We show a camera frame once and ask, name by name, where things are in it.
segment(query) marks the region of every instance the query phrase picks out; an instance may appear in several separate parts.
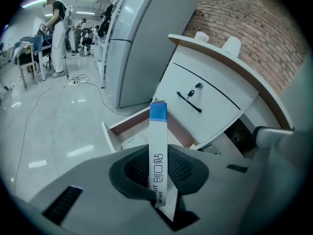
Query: cabinet door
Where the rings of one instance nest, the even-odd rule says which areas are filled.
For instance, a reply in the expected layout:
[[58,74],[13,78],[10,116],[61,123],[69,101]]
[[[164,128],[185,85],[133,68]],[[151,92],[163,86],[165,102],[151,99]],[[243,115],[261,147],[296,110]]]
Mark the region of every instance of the cabinet door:
[[[180,92],[187,98],[187,94],[195,90],[198,83],[202,83],[203,88],[198,89],[188,101],[200,108],[201,113],[177,94]],[[240,109],[224,94],[173,63],[160,83],[156,98],[167,102],[168,111],[199,143],[215,138],[240,116]]]

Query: white refrigerator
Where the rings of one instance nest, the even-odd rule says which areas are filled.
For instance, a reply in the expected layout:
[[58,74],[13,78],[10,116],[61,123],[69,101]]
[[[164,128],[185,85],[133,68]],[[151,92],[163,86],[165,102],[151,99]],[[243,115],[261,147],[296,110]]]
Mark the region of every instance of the white refrigerator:
[[110,37],[105,85],[114,106],[150,102],[196,0],[125,0]]

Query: open drawer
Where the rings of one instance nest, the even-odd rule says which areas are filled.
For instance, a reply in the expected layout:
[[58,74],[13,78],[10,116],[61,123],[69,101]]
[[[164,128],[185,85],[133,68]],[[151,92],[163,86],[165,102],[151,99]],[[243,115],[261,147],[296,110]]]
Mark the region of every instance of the open drawer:
[[[111,127],[102,122],[102,129],[111,152],[149,144],[149,116],[150,108],[147,108]],[[198,144],[169,112],[167,112],[167,141],[169,144],[186,148]]]

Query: chair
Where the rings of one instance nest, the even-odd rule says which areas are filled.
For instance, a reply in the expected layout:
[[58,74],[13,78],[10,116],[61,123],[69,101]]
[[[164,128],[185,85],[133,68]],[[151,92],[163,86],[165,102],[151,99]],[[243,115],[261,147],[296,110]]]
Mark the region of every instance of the chair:
[[235,37],[230,37],[227,39],[222,49],[227,51],[229,54],[233,55],[234,57],[238,57],[240,47],[241,47],[240,40]]
[[36,70],[39,70],[39,67],[38,67],[38,64],[34,61],[34,45],[30,44],[30,45],[28,45],[28,47],[26,49],[30,49],[31,62],[21,65],[20,61],[19,61],[19,58],[18,58],[18,64],[19,64],[19,67],[20,67],[21,77],[22,77],[22,80],[23,80],[25,88],[27,87],[27,85],[26,85],[26,81],[25,81],[25,78],[24,78],[23,69],[26,68],[26,70],[27,70],[27,67],[29,67],[29,72],[32,73],[33,78],[35,78],[37,84],[39,84],[38,83],[38,78],[37,78],[37,73],[36,73]]

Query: white pants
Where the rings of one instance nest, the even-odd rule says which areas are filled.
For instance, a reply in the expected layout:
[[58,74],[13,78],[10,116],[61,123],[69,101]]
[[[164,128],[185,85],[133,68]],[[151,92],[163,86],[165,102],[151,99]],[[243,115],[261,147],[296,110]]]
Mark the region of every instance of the white pants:
[[65,44],[65,30],[63,22],[58,22],[54,26],[52,37],[52,64],[55,72],[64,71],[63,48]]

